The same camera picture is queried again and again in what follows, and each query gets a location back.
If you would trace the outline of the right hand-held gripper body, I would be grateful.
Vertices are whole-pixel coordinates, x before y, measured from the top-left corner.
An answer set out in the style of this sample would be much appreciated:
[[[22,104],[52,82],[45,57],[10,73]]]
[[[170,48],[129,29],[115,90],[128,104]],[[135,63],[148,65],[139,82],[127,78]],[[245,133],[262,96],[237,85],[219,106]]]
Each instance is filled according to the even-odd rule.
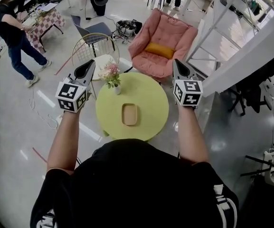
[[[173,95],[181,106],[198,106],[203,95],[202,82],[174,77]]]

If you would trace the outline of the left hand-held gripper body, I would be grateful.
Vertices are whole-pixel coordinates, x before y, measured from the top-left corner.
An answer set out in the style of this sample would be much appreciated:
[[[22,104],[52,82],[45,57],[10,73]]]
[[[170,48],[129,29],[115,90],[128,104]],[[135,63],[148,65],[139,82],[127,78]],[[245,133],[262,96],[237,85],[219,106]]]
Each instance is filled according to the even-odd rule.
[[[62,110],[77,113],[87,102],[89,90],[89,86],[66,77],[59,82],[55,97]]]

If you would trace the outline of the person's right forearm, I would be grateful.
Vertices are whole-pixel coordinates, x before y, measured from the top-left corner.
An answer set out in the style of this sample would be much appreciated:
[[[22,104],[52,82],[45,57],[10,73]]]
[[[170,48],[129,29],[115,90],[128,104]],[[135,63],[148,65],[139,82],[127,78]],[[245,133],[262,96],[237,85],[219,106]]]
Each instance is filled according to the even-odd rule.
[[[178,110],[180,158],[192,164],[208,162],[208,149],[193,108],[179,105]]]

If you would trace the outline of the person's left forearm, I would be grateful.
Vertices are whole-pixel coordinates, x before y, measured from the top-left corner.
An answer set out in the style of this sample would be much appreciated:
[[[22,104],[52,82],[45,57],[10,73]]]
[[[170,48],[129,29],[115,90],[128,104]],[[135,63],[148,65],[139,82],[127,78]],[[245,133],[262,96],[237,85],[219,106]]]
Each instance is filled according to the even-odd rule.
[[[59,169],[69,175],[73,174],[78,154],[79,117],[80,112],[64,112],[49,151],[48,171]]]

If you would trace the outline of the red floor tape strip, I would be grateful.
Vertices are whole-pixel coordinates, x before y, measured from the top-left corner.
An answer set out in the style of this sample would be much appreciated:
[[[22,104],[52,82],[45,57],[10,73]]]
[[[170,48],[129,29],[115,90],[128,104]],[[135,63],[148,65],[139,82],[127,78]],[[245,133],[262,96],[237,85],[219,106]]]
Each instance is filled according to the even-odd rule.
[[[32,147],[32,150],[44,163],[47,163],[47,160],[34,147]]]
[[[63,63],[63,65],[54,73],[55,76],[57,76],[60,71],[66,66],[66,64],[72,59],[72,56],[70,56],[65,63]]]

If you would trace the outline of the white seat cushion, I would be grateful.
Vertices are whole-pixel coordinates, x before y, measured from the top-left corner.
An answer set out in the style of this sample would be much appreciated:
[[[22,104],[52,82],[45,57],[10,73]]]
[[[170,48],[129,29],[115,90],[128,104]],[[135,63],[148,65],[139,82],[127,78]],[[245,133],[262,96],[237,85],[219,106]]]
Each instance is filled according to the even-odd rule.
[[[95,61],[95,70],[94,70],[94,75],[93,75],[93,81],[100,80],[99,74],[104,69],[104,67],[106,65],[116,63],[114,58],[109,54],[104,54],[104,55],[95,57],[93,60]]]

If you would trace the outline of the pink flower bouquet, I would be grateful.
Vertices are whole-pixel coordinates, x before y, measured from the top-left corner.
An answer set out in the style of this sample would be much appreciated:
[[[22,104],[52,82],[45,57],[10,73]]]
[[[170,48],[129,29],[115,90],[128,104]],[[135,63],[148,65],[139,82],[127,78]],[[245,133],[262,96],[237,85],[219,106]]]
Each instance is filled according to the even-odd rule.
[[[109,61],[106,66],[98,73],[99,78],[104,80],[108,88],[118,87],[121,84],[120,69],[116,63]]]

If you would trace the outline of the mustard yellow cushion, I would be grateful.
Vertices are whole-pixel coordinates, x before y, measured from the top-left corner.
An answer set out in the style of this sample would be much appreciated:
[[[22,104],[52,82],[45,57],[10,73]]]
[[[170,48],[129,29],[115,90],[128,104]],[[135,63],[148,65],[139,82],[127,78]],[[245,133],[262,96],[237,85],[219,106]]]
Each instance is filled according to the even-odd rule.
[[[150,42],[144,51],[167,58],[172,59],[175,51],[169,47]]]

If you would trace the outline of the round green-clothed table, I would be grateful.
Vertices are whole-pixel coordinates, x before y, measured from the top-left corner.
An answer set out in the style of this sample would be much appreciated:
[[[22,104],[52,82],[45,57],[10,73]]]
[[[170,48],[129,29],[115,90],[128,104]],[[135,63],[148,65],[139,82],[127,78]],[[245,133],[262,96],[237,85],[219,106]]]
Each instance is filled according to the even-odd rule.
[[[169,114],[169,102],[165,91],[151,77],[128,72],[120,74],[121,91],[104,85],[97,94],[96,116],[101,128],[114,139],[140,139],[148,141],[164,127]],[[138,107],[137,123],[122,123],[122,105]]]

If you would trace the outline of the grey chair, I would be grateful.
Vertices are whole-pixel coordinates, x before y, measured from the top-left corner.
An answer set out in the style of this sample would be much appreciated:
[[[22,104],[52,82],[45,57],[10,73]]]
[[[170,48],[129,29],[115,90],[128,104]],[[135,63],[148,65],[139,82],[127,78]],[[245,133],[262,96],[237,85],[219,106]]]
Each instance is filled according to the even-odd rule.
[[[100,40],[106,39],[107,37],[112,38],[112,32],[105,23],[100,22],[87,28],[82,28],[80,25],[81,18],[75,15],[70,16],[76,29],[78,30],[86,44],[91,45]]]

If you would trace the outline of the white square column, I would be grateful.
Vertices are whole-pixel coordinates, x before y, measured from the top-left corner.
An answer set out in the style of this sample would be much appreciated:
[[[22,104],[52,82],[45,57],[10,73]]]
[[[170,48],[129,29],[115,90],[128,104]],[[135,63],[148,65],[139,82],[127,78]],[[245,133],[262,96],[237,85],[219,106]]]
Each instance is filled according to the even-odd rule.
[[[203,81],[203,96],[221,93],[274,57],[274,16],[245,46]]]

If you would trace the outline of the checkered cloth table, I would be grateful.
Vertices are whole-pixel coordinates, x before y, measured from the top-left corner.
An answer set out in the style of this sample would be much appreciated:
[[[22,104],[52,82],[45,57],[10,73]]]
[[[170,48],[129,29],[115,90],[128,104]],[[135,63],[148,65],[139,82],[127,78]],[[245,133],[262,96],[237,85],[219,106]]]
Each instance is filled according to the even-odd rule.
[[[65,19],[53,7],[49,11],[34,9],[33,12],[23,11],[19,15],[23,25],[31,27],[26,32],[27,39],[31,45],[40,53],[45,53],[45,47],[42,38],[52,29],[56,28],[63,35],[62,27],[65,25]]]

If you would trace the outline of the black office chair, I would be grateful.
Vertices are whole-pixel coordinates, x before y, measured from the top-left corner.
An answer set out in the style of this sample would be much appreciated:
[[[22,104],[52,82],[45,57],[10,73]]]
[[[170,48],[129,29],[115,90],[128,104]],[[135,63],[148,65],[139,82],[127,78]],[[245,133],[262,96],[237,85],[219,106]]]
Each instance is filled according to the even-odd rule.
[[[267,99],[264,98],[261,100],[260,85],[272,76],[274,76],[274,58],[260,69],[236,83],[236,90],[229,88],[229,91],[236,96],[236,99],[228,111],[233,111],[238,103],[240,103],[242,108],[241,116],[246,114],[246,106],[252,107],[256,113],[260,112],[260,106],[262,105],[266,105],[271,110],[272,105],[267,101]]]

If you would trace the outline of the person's black shirt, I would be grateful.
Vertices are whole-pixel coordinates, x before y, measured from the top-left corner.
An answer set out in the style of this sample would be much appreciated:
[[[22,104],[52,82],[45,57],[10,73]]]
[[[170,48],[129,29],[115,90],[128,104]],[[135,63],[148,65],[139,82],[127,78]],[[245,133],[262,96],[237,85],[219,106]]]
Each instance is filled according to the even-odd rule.
[[[207,162],[147,142],[104,144],[69,175],[49,170],[30,228],[236,228],[238,199]]]

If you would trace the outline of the black metal frame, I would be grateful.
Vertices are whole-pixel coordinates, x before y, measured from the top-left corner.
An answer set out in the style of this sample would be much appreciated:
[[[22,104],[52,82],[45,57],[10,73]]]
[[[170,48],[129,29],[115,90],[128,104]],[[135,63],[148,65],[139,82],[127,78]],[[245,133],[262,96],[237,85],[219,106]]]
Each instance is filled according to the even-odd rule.
[[[252,172],[242,173],[242,174],[240,174],[240,177],[244,177],[244,176],[256,177],[256,176],[259,176],[260,174],[263,174],[263,173],[266,173],[266,172],[274,177],[274,162],[273,162],[273,159],[265,161],[265,160],[261,160],[261,159],[251,157],[251,156],[248,156],[248,155],[246,155],[246,158],[250,159],[252,161],[258,162],[260,164],[265,164],[268,167],[265,168],[265,169],[260,169],[260,170],[256,170],[256,171],[252,171]]]

